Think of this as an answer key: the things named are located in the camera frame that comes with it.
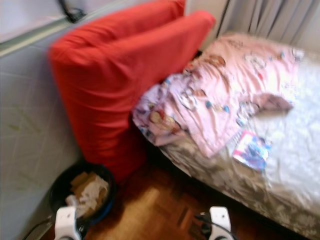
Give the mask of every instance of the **tiled wall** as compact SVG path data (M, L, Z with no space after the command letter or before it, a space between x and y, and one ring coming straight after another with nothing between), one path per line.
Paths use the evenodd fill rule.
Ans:
M0 59L1 240L22 239L50 214L51 184L80 156L47 59L65 32Z

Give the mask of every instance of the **book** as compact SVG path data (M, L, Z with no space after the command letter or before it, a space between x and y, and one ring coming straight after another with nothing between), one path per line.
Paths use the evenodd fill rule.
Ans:
M263 137L244 131L232 157L243 165L262 172L267 165L271 145Z

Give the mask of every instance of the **mattress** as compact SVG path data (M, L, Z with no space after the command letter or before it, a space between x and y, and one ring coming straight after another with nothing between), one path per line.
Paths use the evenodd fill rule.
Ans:
M237 134L218 154L204 157L191 138L161 151L191 177L311 240L320 239L320 55L300 64L296 104L290 111L265 111L244 130L272 142L264 172L231 157Z

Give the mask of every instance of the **wooden floor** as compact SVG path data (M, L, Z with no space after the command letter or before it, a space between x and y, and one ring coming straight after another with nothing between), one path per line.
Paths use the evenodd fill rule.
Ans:
M228 207L239 240L293 239L222 202L217 194L173 166L148 162L120 187L110 215L89 229L86 240L205 240L194 214L211 206ZM53 240L49 235L45 239Z

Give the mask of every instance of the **red cushion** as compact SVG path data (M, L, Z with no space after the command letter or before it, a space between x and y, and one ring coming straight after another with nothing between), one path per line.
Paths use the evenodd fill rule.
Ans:
M84 157L116 181L146 160L131 111L143 93L192 59L215 19L156 1L89 23L50 50L55 81Z

